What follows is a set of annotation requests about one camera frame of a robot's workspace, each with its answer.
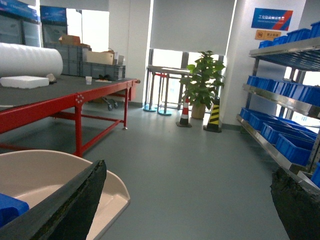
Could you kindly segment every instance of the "red metal table frame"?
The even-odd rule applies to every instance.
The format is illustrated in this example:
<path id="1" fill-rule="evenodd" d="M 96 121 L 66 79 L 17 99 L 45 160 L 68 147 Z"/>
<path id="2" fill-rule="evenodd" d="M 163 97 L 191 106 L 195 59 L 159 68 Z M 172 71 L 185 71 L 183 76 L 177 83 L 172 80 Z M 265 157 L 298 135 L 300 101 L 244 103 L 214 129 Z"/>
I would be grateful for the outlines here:
<path id="1" fill-rule="evenodd" d="M 62 97 L 57 97 L 41 102 L 17 106 L 0 111 L 0 134 L 11 131 L 13 129 L 25 126 L 46 117 L 63 118 L 75 121 L 75 152 L 74 155 L 82 157 L 83 153 L 109 133 L 115 126 L 123 123 L 123 127 L 127 127 L 128 101 L 133 100 L 136 96 L 137 79 L 128 79 L 116 84 L 106 85 L 95 89 L 76 92 Z M 106 96 L 114 95 L 124 97 L 124 116 L 123 119 L 113 119 L 100 116 L 91 116 L 82 114 L 82 106 L 91 100 Z M 65 112 L 63 110 L 73 108 L 74 113 Z M 82 122 L 81 118 L 92 118 L 105 121 L 113 121 L 114 123 L 107 127 L 100 134 L 95 136 L 85 145 L 82 143 Z M 25 150 L 27 148 L 0 144 L 0 148 L 11 150 Z"/>

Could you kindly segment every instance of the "yellow and black striped post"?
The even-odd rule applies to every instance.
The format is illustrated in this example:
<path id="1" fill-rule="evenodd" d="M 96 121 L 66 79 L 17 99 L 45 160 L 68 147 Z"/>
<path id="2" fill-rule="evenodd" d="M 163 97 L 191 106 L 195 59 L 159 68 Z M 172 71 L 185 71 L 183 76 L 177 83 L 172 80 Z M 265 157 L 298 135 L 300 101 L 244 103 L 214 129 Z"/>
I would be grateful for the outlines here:
<path id="1" fill-rule="evenodd" d="M 219 112 L 220 112 L 220 98 L 215 97 L 213 100 L 213 106 L 211 110 L 211 115 L 207 125 L 203 126 L 203 129 L 209 132 L 221 133 L 221 128 L 219 127 Z"/>

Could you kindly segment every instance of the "white foam roll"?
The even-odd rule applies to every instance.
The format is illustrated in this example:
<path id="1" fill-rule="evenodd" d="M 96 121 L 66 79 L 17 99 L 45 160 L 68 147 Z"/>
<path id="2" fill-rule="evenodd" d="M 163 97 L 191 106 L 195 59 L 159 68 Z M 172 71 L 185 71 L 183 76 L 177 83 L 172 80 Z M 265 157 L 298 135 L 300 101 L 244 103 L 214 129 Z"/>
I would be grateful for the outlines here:
<path id="1" fill-rule="evenodd" d="M 62 57 L 56 49 L 0 43 L 0 77 L 59 77 L 62 70 Z"/>

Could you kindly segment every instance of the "dark gray tabletop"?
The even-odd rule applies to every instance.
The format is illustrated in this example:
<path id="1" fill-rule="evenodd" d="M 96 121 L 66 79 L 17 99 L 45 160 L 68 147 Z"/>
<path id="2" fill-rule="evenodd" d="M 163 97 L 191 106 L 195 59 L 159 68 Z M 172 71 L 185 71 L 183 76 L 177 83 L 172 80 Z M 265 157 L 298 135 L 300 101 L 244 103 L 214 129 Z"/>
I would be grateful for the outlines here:
<path id="1" fill-rule="evenodd" d="M 0 84 L 0 111 L 110 86 L 126 80 L 129 78 L 113 82 L 97 82 L 96 79 L 92 79 L 92 84 L 87 85 L 85 77 L 61 75 L 54 84 L 31 89 L 3 87 Z"/>

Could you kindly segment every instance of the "green leaves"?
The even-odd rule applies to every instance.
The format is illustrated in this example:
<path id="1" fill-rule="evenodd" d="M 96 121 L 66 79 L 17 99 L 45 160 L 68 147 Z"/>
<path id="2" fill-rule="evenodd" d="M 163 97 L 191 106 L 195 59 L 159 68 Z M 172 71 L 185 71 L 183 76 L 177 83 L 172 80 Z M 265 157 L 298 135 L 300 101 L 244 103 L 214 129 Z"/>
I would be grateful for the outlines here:
<path id="1" fill-rule="evenodd" d="M 189 96 L 191 105 L 205 104 L 210 110 L 211 104 L 218 94 L 218 88 L 223 87 L 224 76 L 220 71 L 225 68 L 220 60 L 214 60 L 212 51 L 200 51 L 201 57 L 194 61 L 195 64 L 186 66 L 190 70 L 190 77 L 183 78 L 180 83 L 185 85 L 184 94 Z"/>

